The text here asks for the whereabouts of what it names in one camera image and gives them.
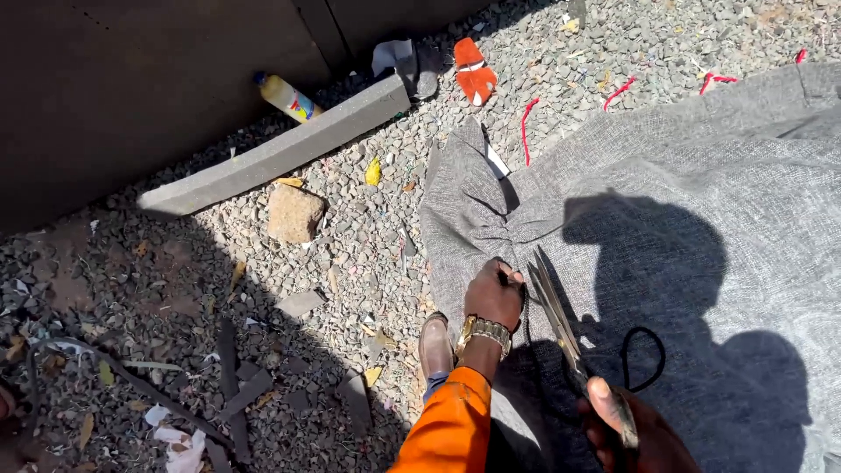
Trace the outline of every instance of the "orange sleeve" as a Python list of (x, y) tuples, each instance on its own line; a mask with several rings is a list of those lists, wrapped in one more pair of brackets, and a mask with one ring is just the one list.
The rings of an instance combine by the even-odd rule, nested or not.
[(461, 366), (426, 402), (390, 471), (484, 473), (489, 436), (490, 385)]

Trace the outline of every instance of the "bottle label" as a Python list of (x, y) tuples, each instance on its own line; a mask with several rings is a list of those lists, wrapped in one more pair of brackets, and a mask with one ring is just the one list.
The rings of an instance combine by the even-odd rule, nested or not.
[(313, 101), (304, 97), (300, 92), (297, 90), (295, 91), (295, 100), (292, 101), (292, 104), (289, 105), (289, 109), (292, 110), (292, 113), (297, 115), (298, 117), (309, 120), (313, 118), (313, 111), (315, 110), (315, 105)]

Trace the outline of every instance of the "gray wall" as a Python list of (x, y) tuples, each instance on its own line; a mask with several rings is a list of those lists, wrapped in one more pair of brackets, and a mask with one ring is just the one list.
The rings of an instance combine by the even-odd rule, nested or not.
[(0, 231), (73, 211), (256, 120), (268, 109), (254, 71), (320, 88), (384, 35), (489, 3), (76, 1), (13, 2), (0, 16)]

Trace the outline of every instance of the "scissor blade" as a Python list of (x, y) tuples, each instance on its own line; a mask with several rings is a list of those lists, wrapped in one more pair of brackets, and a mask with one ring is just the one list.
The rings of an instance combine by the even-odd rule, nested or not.
[(549, 272), (546, 269), (546, 265), (543, 264), (543, 260), (538, 250), (534, 252), (534, 258), (537, 266), (537, 281), (541, 286), (540, 291), (543, 293), (544, 306), (548, 309), (547, 314), (548, 312), (552, 312), (552, 324), (557, 324), (558, 329), (555, 333), (558, 336), (558, 339), (563, 341), (563, 343), (569, 347), (569, 351), (571, 352), (570, 355), (572, 355), (574, 359), (574, 361), (570, 360), (570, 362), (577, 363), (581, 359), (581, 351), (579, 350), (578, 343), (575, 341), (575, 335), (573, 334), (572, 327), (569, 326), (569, 319), (567, 318), (566, 312), (563, 311), (561, 301), (558, 298), (558, 293), (555, 292), (555, 289), (552, 286), (552, 280), (549, 278)]

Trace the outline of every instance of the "hand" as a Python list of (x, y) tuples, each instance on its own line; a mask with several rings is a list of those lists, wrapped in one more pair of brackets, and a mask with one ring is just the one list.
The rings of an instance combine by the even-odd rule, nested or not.
[(584, 434), (593, 444), (595, 455), (606, 472), (701, 473), (689, 450), (657, 411), (629, 391), (614, 389), (625, 396), (637, 424), (639, 449), (636, 452), (629, 452), (621, 446), (619, 417), (605, 380), (598, 376), (590, 378), (587, 391), (592, 404), (585, 399), (579, 399), (578, 403), (579, 413), (584, 419)]
[(513, 333), (520, 321), (522, 284), (523, 275), (511, 266), (496, 259), (488, 261), (470, 281), (468, 292), (464, 295), (465, 315), (475, 314), (502, 324)]

